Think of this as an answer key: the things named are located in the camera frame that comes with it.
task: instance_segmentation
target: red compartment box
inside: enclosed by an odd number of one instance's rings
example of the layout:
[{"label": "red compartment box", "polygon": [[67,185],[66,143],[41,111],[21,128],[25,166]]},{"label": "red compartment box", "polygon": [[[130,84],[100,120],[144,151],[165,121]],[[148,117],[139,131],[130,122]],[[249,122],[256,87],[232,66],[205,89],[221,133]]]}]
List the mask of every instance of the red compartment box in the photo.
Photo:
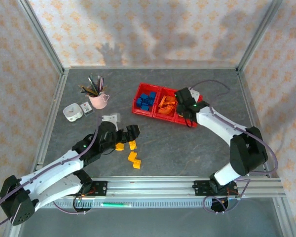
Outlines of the red compartment box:
[{"label": "red compartment box", "polygon": [[[149,111],[142,110],[140,107],[138,107],[136,105],[136,101],[141,96],[142,93],[149,95],[149,93],[151,91],[156,92],[156,97],[154,99],[153,106],[150,106]],[[176,92],[176,91],[177,90],[170,89],[167,87],[162,87],[162,86],[158,86],[158,85],[151,85],[151,84],[147,84],[147,83],[140,83],[137,93],[136,93],[136,96],[133,101],[132,112],[135,114],[139,114],[139,115],[144,115],[144,116],[153,117],[156,119],[162,119],[165,121],[175,122],[178,124],[186,125],[185,119],[176,113],[176,109],[174,109],[173,111],[171,111],[171,113],[169,113],[167,115],[159,113],[159,109],[160,109],[159,104],[160,104],[163,96],[174,97],[174,92]],[[202,95],[200,95],[198,98],[198,101],[201,101],[201,100],[203,100]]]}]

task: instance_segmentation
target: robotic arm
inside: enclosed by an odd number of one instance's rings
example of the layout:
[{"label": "robotic arm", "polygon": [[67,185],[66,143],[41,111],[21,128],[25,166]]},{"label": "robotic arm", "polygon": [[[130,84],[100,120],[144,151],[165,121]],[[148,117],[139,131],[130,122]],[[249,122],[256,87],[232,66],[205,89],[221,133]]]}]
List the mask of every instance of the robotic arm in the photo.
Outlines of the robotic arm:
[{"label": "robotic arm", "polygon": [[[267,161],[265,147],[239,131],[240,128],[262,139],[256,127],[246,128],[238,125],[220,115],[205,101],[196,102],[199,93],[193,89],[179,90],[175,92],[175,97],[178,102],[177,113],[179,115],[210,129],[230,146],[229,163],[210,176],[209,185],[213,193],[217,194],[233,180],[248,174]],[[77,142],[61,158],[44,168],[20,179],[12,175],[5,180],[0,200],[21,185],[31,181],[0,204],[12,225],[25,222],[35,211],[49,202],[67,195],[86,194],[90,191],[92,179],[82,168],[98,160],[103,152],[115,149],[117,143],[133,141],[140,134],[137,125],[128,126],[127,131],[118,130],[115,120],[116,116],[103,117],[95,142],[90,148],[94,134],[89,134]]]},{"label": "robotic arm", "polygon": [[127,126],[127,131],[118,130],[116,121],[112,121],[111,118],[116,117],[103,117],[104,121],[98,127],[95,142],[80,158],[64,162],[88,149],[94,134],[87,135],[61,158],[44,168],[20,179],[16,179],[12,175],[5,180],[0,192],[0,199],[18,186],[32,180],[1,204],[12,225],[22,224],[47,203],[67,195],[86,194],[90,191],[92,179],[81,169],[98,160],[103,152],[115,149],[117,143],[134,141],[140,134],[137,125]]},{"label": "robotic arm", "polygon": [[205,101],[196,102],[199,93],[193,89],[179,90],[175,92],[175,97],[178,101],[177,113],[179,115],[210,129],[230,146],[229,163],[210,176],[210,186],[215,193],[231,181],[248,174],[267,161],[265,147],[235,128],[247,131],[262,140],[259,129],[254,126],[246,128],[238,125],[210,108]]}]

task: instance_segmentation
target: floral wallpaper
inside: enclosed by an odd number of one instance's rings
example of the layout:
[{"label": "floral wallpaper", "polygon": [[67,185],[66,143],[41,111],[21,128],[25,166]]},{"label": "floral wallpaper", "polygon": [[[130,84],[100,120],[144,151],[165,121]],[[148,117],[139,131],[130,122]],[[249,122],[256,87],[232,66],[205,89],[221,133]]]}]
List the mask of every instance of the floral wallpaper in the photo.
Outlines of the floral wallpaper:
[{"label": "floral wallpaper", "polygon": [[281,4],[244,72],[296,222],[296,0]]},{"label": "floral wallpaper", "polygon": [[64,67],[235,68],[271,0],[29,0]]},{"label": "floral wallpaper", "polygon": [[30,172],[58,77],[17,1],[0,0],[0,190]]}]

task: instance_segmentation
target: white bracket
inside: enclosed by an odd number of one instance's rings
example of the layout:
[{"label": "white bracket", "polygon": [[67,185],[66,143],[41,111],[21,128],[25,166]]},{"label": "white bracket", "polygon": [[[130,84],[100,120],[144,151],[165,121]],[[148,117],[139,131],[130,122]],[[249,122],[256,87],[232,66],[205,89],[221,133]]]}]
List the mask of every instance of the white bracket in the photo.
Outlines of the white bracket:
[{"label": "white bracket", "polygon": [[116,128],[115,130],[117,132],[118,131],[117,122],[120,122],[120,114],[114,113],[111,115],[102,116],[102,121],[114,123],[115,128]]},{"label": "white bracket", "polygon": [[200,93],[198,91],[196,91],[196,90],[191,89],[191,88],[189,88],[189,91],[191,93],[191,96],[194,98],[195,102],[197,102]]}]

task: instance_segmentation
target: yellow block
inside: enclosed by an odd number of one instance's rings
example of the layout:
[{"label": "yellow block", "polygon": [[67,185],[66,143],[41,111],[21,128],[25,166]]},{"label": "yellow block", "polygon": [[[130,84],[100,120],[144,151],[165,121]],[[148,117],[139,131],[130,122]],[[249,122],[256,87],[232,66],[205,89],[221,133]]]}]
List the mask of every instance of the yellow block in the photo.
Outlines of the yellow block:
[{"label": "yellow block", "polygon": [[134,162],[133,167],[135,169],[140,169],[140,164],[141,164],[142,161],[140,159],[135,159],[133,162]]},{"label": "yellow block", "polygon": [[115,150],[123,151],[124,150],[124,144],[123,143],[117,143]]},{"label": "yellow block", "polygon": [[130,150],[137,149],[136,142],[135,141],[129,142],[129,147],[130,147]]},{"label": "yellow block", "polygon": [[131,162],[134,162],[134,160],[136,159],[137,157],[137,153],[136,152],[131,152],[128,156],[128,160],[131,161]]}]

